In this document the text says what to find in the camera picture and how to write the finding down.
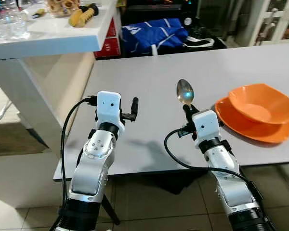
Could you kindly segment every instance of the blue bag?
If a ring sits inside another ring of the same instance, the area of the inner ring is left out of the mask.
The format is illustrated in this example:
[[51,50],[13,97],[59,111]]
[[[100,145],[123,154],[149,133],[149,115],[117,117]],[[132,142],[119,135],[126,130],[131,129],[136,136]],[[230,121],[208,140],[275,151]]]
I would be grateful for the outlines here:
[[127,52],[154,53],[161,47],[181,47],[188,33],[178,18],[164,18],[122,27]]

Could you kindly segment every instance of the tile floor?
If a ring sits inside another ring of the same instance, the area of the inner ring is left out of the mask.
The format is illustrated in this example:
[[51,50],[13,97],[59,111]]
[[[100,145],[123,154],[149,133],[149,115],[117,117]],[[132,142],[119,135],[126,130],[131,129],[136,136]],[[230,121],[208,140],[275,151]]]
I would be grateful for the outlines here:
[[[278,231],[289,231],[289,164],[245,168],[264,195],[264,205]],[[205,175],[181,194],[156,187],[143,177],[115,177],[106,195],[121,224],[113,225],[100,212],[97,229],[105,231],[230,231],[217,199],[215,180]],[[12,209],[0,201],[0,230],[47,231],[56,218],[56,207]]]

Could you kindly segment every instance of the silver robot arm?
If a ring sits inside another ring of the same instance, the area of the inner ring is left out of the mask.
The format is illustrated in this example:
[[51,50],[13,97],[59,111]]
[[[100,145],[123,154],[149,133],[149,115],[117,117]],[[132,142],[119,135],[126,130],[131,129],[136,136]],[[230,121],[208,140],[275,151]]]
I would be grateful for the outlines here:
[[[221,140],[217,115],[212,110],[200,112],[192,104],[183,106],[188,123],[170,132],[164,146],[169,156],[180,165],[194,170],[206,170],[217,179],[217,192],[233,231],[275,231],[263,211],[262,196],[252,181],[242,176],[240,166],[226,140]],[[196,149],[204,154],[208,167],[190,166],[171,153],[167,140],[192,133]]]
[[[220,143],[221,135],[216,113],[206,110],[192,116],[197,131],[195,147],[201,149],[209,167],[223,168],[240,174],[237,159]],[[226,214],[259,209],[245,181],[225,172],[213,171],[218,185],[217,191]]]
[[92,130],[93,134],[83,146],[56,231],[95,230],[108,169],[115,159],[117,139],[124,133],[124,120],[135,121],[138,113],[137,98],[133,99],[131,114],[121,112],[120,100],[118,93],[100,91],[97,94],[95,120],[98,129]]

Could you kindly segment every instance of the orange bowl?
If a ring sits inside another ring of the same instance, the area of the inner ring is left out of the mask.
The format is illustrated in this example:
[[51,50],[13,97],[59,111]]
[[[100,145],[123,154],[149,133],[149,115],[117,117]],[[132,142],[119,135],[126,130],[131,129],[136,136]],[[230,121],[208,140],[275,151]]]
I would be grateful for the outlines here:
[[247,118],[267,123],[289,122],[289,97],[264,84],[251,84],[229,92],[231,104]]
[[289,123],[266,124],[253,122],[238,112],[228,97],[215,104],[218,117],[233,131],[257,141],[281,143],[289,138]]

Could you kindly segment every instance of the black cable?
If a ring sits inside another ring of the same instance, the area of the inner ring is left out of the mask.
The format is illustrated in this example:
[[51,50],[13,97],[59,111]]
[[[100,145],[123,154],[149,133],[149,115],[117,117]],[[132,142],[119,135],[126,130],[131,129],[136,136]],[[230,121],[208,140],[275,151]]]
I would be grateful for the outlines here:
[[69,113],[67,114],[67,117],[64,121],[64,125],[62,127],[62,132],[61,132],[61,143],[60,143],[60,157],[61,157],[61,178],[62,178],[62,205],[61,205],[61,210],[59,212],[59,216],[56,219],[56,221],[53,223],[52,227],[50,228],[50,231],[55,230],[57,224],[60,222],[61,218],[62,218],[62,211],[64,211],[65,206],[66,206],[66,202],[67,202],[67,189],[66,189],[66,171],[65,171],[65,165],[64,165],[64,144],[65,144],[65,135],[66,135],[66,127],[68,124],[68,121],[70,119],[70,117],[72,116],[73,112],[75,111],[75,109],[82,103],[84,102],[89,102],[89,104],[91,103],[91,98],[85,98],[83,100],[80,100],[77,104],[75,104],[72,109],[69,111]]
[[228,169],[224,169],[224,168],[216,168],[216,167],[195,167],[195,166],[190,166],[184,162],[182,162],[181,160],[179,160],[175,155],[173,155],[171,153],[171,151],[169,150],[168,146],[167,146],[167,141],[169,139],[170,136],[172,136],[174,133],[177,133],[181,131],[181,129],[176,129],[174,131],[171,131],[165,138],[164,140],[164,146],[165,146],[165,149],[166,149],[166,152],[168,153],[168,155],[170,155],[170,157],[175,161],[177,162],[178,164],[188,168],[188,169],[192,169],[192,170],[197,170],[197,171],[217,171],[217,172],[225,172],[225,173],[228,173],[228,174],[232,174],[240,179],[242,179],[243,181],[245,181],[247,184],[249,184],[249,180],[245,177],[243,177],[242,175],[234,172],[234,171],[231,171],[231,170],[228,170]]
[[77,157],[76,166],[78,166],[78,164],[80,162],[80,159],[81,159],[81,156],[82,156],[82,152],[83,152],[83,150],[81,149],[81,151],[79,152],[78,157]]

